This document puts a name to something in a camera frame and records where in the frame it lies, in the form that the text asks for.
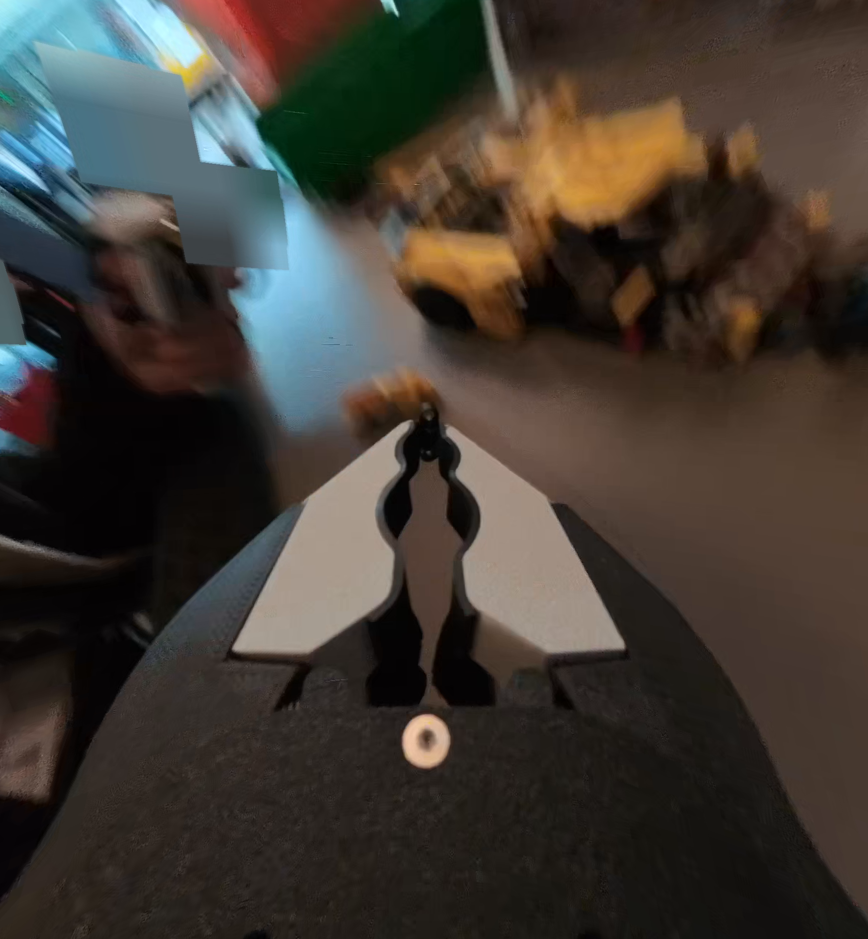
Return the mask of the small yellow brick assembly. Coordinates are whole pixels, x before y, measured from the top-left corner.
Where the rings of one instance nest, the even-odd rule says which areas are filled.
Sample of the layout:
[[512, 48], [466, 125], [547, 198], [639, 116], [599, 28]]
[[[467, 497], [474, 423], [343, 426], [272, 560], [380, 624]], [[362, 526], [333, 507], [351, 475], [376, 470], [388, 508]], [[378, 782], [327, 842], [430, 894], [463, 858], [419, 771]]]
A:
[[440, 394], [420, 372], [399, 368], [372, 376], [341, 398], [346, 421], [358, 440], [375, 439], [404, 422], [440, 414]]

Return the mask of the grey desk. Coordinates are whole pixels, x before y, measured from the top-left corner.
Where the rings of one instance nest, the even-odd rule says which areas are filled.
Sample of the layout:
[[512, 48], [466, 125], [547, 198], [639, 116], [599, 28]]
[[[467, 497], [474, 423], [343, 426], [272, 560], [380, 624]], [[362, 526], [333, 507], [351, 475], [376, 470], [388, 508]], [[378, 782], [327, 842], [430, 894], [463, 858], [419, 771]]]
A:
[[[549, 2], [518, 48], [590, 110], [680, 97], [697, 128], [753, 123], [768, 179], [824, 191], [868, 241], [868, 2]], [[246, 307], [284, 434], [279, 490], [357, 454], [340, 393], [411, 365], [465, 434], [571, 505], [677, 605], [767, 741], [802, 819], [868, 915], [868, 356], [743, 370], [563, 335], [428, 334], [373, 226], [285, 196], [289, 269]]]

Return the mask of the red plastic tote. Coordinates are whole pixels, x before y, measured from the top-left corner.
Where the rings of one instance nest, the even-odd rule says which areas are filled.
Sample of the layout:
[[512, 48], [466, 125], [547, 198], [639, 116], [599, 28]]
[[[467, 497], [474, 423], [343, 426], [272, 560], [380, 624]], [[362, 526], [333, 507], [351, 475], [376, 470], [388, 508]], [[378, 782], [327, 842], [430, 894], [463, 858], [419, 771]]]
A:
[[288, 81], [359, 22], [375, 1], [177, 1], [253, 104], [265, 108]]

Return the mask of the person's torso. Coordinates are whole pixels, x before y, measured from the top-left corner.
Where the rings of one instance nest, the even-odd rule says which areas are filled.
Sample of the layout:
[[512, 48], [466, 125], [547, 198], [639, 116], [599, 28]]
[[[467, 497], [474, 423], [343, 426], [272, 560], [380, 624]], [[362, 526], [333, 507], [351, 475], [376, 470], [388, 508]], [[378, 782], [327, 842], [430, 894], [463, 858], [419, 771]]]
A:
[[151, 563], [90, 557], [0, 484], [0, 799], [51, 804], [149, 646]]

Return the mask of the person's left hand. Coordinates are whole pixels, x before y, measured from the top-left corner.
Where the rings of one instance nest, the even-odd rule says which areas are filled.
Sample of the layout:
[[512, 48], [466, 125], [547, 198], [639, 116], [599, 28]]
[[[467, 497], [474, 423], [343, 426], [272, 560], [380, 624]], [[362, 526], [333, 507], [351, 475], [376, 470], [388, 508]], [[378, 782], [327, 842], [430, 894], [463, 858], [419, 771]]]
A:
[[147, 393], [210, 393], [246, 379], [249, 347], [234, 306], [200, 307], [184, 325], [126, 323], [105, 300], [83, 307], [83, 319], [99, 346]]

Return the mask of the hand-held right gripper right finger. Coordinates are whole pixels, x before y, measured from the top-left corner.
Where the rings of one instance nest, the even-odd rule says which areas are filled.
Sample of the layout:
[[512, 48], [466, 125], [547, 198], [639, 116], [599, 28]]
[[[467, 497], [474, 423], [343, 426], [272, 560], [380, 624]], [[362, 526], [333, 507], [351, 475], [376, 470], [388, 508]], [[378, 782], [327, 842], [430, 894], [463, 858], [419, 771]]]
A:
[[453, 427], [440, 430], [447, 521], [460, 540], [432, 686], [490, 706], [515, 675], [619, 660], [626, 641], [552, 502]]

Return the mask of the person's left forearm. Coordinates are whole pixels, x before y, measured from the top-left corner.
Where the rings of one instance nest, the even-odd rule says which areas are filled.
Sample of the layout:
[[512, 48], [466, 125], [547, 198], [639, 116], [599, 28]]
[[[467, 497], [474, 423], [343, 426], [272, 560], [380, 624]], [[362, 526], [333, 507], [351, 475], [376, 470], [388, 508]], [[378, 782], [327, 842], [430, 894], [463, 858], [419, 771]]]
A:
[[275, 518], [262, 437], [238, 393], [102, 383], [58, 406], [35, 493], [84, 552], [149, 555], [160, 630]]

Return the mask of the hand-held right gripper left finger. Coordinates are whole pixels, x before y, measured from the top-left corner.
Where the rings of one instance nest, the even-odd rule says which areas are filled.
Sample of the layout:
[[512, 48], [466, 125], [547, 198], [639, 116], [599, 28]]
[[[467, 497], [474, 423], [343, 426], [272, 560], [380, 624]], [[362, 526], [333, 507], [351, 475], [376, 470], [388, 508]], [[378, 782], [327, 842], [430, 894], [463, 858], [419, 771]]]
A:
[[421, 463], [417, 430], [398, 425], [302, 503], [233, 657], [338, 671], [376, 707], [423, 700], [423, 630], [400, 545]]

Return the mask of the green plastic bin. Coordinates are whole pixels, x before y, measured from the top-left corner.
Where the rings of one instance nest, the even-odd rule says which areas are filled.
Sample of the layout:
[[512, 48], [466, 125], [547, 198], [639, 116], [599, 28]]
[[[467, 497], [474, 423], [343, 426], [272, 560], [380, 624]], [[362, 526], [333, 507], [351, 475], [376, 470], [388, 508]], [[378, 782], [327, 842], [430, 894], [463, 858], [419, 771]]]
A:
[[433, 126], [487, 76], [481, 2], [396, 2], [305, 66], [257, 120], [302, 193], [358, 199], [376, 163]]

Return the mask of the small black brick pin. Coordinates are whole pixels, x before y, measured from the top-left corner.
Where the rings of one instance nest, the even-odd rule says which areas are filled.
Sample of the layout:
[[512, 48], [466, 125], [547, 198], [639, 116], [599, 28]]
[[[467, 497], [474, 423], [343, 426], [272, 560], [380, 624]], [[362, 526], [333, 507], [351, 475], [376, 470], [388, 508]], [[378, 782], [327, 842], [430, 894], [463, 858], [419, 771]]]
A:
[[416, 420], [416, 437], [420, 460], [425, 463], [439, 461], [444, 446], [443, 426], [438, 407], [433, 403], [422, 404]]

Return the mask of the yellow toy brick car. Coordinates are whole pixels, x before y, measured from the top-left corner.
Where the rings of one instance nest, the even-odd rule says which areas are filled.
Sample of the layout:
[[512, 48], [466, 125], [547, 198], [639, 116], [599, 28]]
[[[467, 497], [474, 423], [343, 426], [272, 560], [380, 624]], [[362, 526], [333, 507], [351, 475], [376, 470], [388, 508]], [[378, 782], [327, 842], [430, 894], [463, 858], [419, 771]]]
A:
[[868, 351], [868, 252], [834, 253], [827, 195], [784, 194], [749, 124], [707, 138], [680, 100], [581, 114], [562, 81], [515, 129], [473, 125], [385, 184], [395, 282], [442, 330], [720, 366]]

